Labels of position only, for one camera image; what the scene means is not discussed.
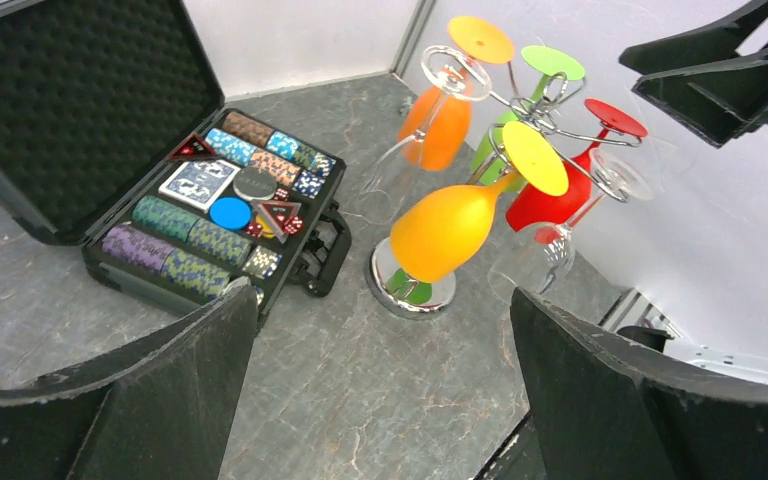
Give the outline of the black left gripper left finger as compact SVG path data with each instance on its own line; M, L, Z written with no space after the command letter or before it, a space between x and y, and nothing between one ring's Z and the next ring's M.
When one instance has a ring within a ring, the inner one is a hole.
M245 279L178 321L0 389L0 479L215 479L256 336Z

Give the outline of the yellow plastic wine glass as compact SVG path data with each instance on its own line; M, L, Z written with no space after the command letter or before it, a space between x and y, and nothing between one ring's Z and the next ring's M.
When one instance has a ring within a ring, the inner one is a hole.
M553 146L520 122L503 125L504 153L512 170L491 185L452 185L411 207L391 228L391 250L402 270L419 282L434 283L468 261L486 241L499 196L524 179L538 190L560 196L568 175Z

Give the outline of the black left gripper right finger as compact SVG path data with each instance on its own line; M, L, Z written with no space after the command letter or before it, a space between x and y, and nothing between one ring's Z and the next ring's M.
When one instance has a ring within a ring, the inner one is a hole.
M515 290L510 320L552 479L768 479L768 385L699 368Z

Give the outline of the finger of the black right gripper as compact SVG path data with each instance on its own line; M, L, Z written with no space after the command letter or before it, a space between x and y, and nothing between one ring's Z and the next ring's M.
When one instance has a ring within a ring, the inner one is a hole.
M716 148L768 126L768 44L754 54L638 75L634 93Z
M648 75L737 58L736 49L768 18L768 0L749 1L707 25L626 48L618 62Z

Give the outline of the red plastic wine glass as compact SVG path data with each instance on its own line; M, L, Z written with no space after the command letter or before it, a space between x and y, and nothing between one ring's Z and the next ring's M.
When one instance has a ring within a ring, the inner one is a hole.
M572 158L576 165L588 172L591 171L590 151L599 147L611 131L628 134L638 140L648 135L643 124L611 104L587 98L584 105L603 125L595 140ZM525 186L505 213L506 222L514 232L538 222L563 223L590 198L593 189L591 180L569 163L564 162L563 165L569 180L567 192L561 196L551 196L531 185Z

